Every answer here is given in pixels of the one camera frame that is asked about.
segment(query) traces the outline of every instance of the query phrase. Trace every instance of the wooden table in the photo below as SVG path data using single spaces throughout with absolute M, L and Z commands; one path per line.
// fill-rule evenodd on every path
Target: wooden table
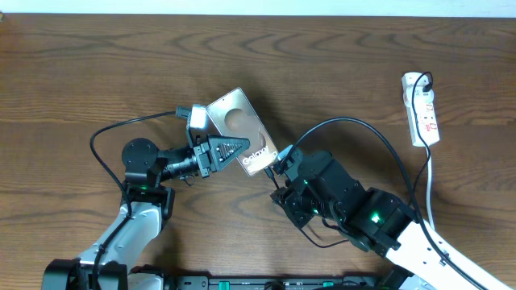
M 516 22 L 508 19 L 286 18 L 13 14 L 0 23 L 0 288 L 39 288 L 45 267 L 89 247 L 120 193 L 89 151 L 108 124 L 209 104 L 235 87 L 283 148 L 323 119 L 372 123 L 412 177 L 400 78 L 431 70 L 441 141 L 432 147 L 436 228 L 516 287 Z M 100 135 L 119 175 L 123 145 L 185 144 L 161 118 Z M 382 143 L 356 125 L 328 126 L 303 146 L 327 149 L 366 188 L 407 200 Z M 423 178 L 418 199 L 424 206 Z M 272 204 L 265 174 L 238 164 L 192 188 L 175 182 L 173 218 L 139 264 L 213 276 L 383 274 L 390 263 L 350 244 L 312 246 Z M 322 241 L 338 239 L 319 221 Z

